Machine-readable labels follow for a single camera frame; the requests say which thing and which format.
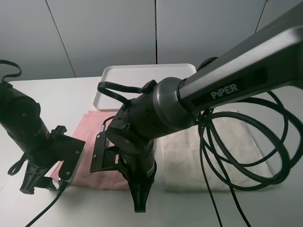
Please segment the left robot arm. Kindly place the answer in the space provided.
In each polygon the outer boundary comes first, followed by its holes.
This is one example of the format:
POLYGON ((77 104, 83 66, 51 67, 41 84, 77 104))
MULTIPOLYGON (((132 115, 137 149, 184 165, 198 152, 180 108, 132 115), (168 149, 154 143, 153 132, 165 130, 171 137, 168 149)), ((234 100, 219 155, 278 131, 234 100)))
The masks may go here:
POLYGON ((0 124, 9 137, 23 151, 23 155, 8 170, 16 175, 27 162, 20 191, 33 194, 35 188, 56 189, 53 179, 46 173, 62 159, 58 147, 66 128, 60 126, 49 131, 40 117, 41 107, 31 97, 16 90, 11 84, 0 84, 0 124))

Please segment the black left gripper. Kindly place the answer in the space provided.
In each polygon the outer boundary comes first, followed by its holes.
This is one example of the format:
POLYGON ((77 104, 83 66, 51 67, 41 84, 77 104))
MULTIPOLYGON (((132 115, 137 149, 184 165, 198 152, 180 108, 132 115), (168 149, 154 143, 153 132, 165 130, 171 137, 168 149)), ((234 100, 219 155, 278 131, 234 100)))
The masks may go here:
POLYGON ((27 133, 23 138, 24 153, 31 163, 27 164, 20 191, 24 194, 34 194, 35 187, 56 191, 51 177, 44 176, 43 167, 52 167, 64 160, 63 136, 60 132, 27 133))

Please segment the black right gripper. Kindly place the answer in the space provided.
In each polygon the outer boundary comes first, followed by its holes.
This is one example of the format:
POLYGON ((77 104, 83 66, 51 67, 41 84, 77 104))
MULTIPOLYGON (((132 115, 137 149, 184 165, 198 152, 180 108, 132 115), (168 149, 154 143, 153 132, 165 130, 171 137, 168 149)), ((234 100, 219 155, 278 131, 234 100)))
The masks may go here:
POLYGON ((121 151, 119 161, 125 170, 123 177, 128 181, 135 213, 146 212, 146 202, 156 173, 155 141, 149 141, 139 153, 121 151))

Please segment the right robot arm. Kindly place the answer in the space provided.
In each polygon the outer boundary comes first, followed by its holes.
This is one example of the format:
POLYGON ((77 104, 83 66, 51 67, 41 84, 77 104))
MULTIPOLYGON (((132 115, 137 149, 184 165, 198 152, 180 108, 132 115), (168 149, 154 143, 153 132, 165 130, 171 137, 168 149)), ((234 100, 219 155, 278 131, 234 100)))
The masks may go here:
POLYGON ((111 85, 106 94, 122 103, 107 128, 107 138, 119 149, 119 167, 127 179, 135 212, 146 211, 146 202, 156 171, 147 146, 154 139, 198 126, 199 134, 211 132, 226 156, 226 162, 262 189, 285 180, 303 155, 299 145, 289 157, 285 146, 268 127, 255 119, 233 112, 214 113, 216 107, 245 102, 263 105, 280 113, 299 133, 302 122, 278 102, 257 98, 263 92, 283 86, 303 87, 303 6, 298 4, 226 54, 204 61, 186 79, 150 81, 142 88, 111 85), (282 159, 281 170, 271 178, 247 170, 226 149, 213 119, 235 118, 264 133, 282 159))

